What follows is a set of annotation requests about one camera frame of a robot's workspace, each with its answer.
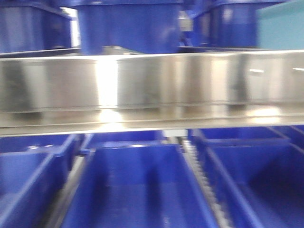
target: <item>metal rail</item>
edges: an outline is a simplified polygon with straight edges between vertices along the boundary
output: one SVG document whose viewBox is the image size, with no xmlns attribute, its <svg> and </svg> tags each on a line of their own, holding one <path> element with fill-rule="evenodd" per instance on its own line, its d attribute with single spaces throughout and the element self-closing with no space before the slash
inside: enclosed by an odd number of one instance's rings
<svg viewBox="0 0 304 228">
<path fill-rule="evenodd" d="M 304 51 L 0 58 L 0 135 L 304 123 Z"/>
<path fill-rule="evenodd" d="M 227 213 L 223 210 L 221 204 L 215 196 L 214 190 L 209 184 L 207 174 L 204 172 L 202 164 L 198 160 L 198 152 L 195 146 L 191 145 L 188 139 L 182 139 L 182 146 L 185 151 L 185 158 L 190 164 L 193 173 L 197 179 L 200 189 L 206 197 L 210 208 L 216 218 L 220 228 L 234 228 L 232 220 L 227 216 Z"/>
</svg>

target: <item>blue storage bin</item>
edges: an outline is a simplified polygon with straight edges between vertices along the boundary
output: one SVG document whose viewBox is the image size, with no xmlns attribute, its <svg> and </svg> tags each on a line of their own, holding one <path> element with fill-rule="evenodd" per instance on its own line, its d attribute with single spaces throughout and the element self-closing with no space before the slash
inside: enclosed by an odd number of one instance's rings
<svg viewBox="0 0 304 228">
<path fill-rule="evenodd" d="M 274 50 L 304 49 L 304 1 L 291 0 L 257 12 L 258 46 Z"/>
<path fill-rule="evenodd" d="M 39 135 L 0 138 L 0 154 L 8 152 L 49 152 L 54 153 L 62 169 L 65 182 L 68 171 L 72 169 L 74 156 L 78 152 L 81 135 Z"/>
<path fill-rule="evenodd" d="M 61 228 L 217 228 L 179 146 L 92 154 Z"/>
<path fill-rule="evenodd" d="M 0 53 L 71 48 L 71 18 L 33 2 L 0 2 Z"/>
<path fill-rule="evenodd" d="M 212 47 L 256 47 L 256 10 L 284 1 L 285 0 L 216 1 L 210 10 L 210 45 Z"/>
<path fill-rule="evenodd" d="M 236 228 L 304 224 L 304 151 L 289 145 L 218 147 L 201 152 L 220 204 Z"/>
<path fill-rule="evenodd" d="M 181 0 L 61 0 L 78 10 L 81 49 L 100 55 L 103 46 L 147 54 L 174 53 L 180 39 Z"/>
<path fill-rule="evenodd" d="M 62 188 L 50 153 L 0 154 L 0 228 L 35 227 Z"/>
<path fill-rule="evenodd" d="M 91 133 L 87 134 L 82 150 L 131 145 L 159 145 L 162 140 L 165 140 L 162 131 Z"/>
<path fill-rule="evenodd" d="M 205 146 L 286 144 L 290 139 L 269 127 L 230 127 L 189 130 L 195 144 Z"/>
</svg>

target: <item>plastic tray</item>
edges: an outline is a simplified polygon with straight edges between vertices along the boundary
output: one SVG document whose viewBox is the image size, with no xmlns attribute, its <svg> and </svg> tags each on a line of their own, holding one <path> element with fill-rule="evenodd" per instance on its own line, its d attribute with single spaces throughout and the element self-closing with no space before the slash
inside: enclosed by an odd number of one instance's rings
<svg viewBox="0 0 304 228">
<path fill-rule="evenodd" d="M 61 228 L 217 228 L 175 145 L 93 153 Z"/>
<path fill-rule="evenodd" d="M 50 153 L 0 154 L 0 228 L 35 227 L 63 186 Z"/>
<path fill-rule="evenodd" d="M 80 134 L 40 135 L 0 138 L 0 153 L 8 152 L 50 152 L 54 153 L 62 168 L 63 179 L 72 169 L 74 156 L 83 140 Z"/>
<path fill-rule="evenodd" d="M 71 48 L 71 18 L 43 4 L 0 2 L 0 53 Z"/>
<path fill-rule="evenodd" d="M 180 40 L 180 0 L 61 0 L 78 10 L 82 53 L 100 55 L 103 46 L 147 54 L 174 53 Z"/>
<path fill-rule="evenodd" d="M 304 151 L 293 145 L 209 149 L 204 168 L 236 228 L 304 224 Z"/>
<path fill-rule="evenodd" d="M 256 10 L 284 0 L 218 0 L 210 8 L 209 41 L 212 47 L 256 47 Z"/>
<path fill-rule="evenodd" d="M 304 1 L 258 10 L 258 45 L 275 50 L 304 49 Z"/>
<path fill-rule="evenodd" d="M 165 140 L 162 131 L 92 133 L 87 134 L 81 150 L 131 145 L 159 145 L 162 140 Z"/>
<path fill-rule="evenodd" d="M 269 127 L 231 127 L 189 130 L 189 138 L 195 144 L 205 146 L 286 144 L 290 139 Z"/>
</svg>

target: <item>bin rim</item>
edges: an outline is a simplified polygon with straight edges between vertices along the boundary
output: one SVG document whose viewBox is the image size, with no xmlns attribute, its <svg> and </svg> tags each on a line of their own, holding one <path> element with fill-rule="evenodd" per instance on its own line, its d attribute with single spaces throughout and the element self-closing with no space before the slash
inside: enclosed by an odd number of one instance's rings
<svg viewBox="0 0 304 228">
<path fill-rule="evenodd" d="M 62 6 L 182 4 L 183 0 L 61 0 Z"/>
<path fill-rule="evenodd" d="M 282 3 L 287 0 L 217 0 L 210 8 L 215 8 L 222 5 L 229 4 L 252 4 L 252 3 Z"/>
<path fill-rule="evenodd" d="M 44 5 L 43 3 L 40 2 L 17 2 L 17 1 L 8 1 L 8 2 L 0 2 L 0 7 L 34 7 L 38 9 L 42 9 L 44 11 L 47 11 L 49 13 L 54 13 L 59 16 L 65 17 L 69 20 L 74 20 L 74 18 L 70 17 L 69 15 L 65 14 L 63 11 L 59 9 L 55 9 L 49 6 Z"/>
<path fill-rule="evenodd" d="M 27 154 L 20 154 L 19 152 L 5 153 L 1 154 L 1 156 L 28 156 L 37 154 L 35 152 L 28 152 Z M 51 153 L 44 153 L 44 158 L 40 162 L 40 164 L 36 167 L 34 172 L 30 175 L 30 177 L 26 180 L 24 185 L 18 191 L 14 199 L 12 199 L 10 205 L 5 209 L 4 213 L 0 216 L 0 225 L 4 224 L 10 215 L 18 208 L 18 204 L 20 200 L 22 200 L 29 192 L 32 187 L 37 184 L 39 178 L 46 172 L 46 169 L 52 165 L 52 161 L 55 159 L 55 155 Z"/>
</svg>

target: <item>storage rack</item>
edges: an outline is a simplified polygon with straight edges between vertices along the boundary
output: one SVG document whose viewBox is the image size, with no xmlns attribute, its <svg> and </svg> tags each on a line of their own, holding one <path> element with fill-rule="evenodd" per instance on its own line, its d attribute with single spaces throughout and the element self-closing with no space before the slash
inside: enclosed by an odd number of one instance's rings
<svg viewBox="0 0 304 228">
<path fill-rule="evenodd" d="M 84 57 L 69 49 L 0 57 L 1 136 L 304 123 L 301 50 Z M 230 227 L 193 147 L 170 140 L 184 146 L 219 224 Z M 76 160 L 80 168 L 47 227 L 59 226 L 84 163 Z"/>
</svg>

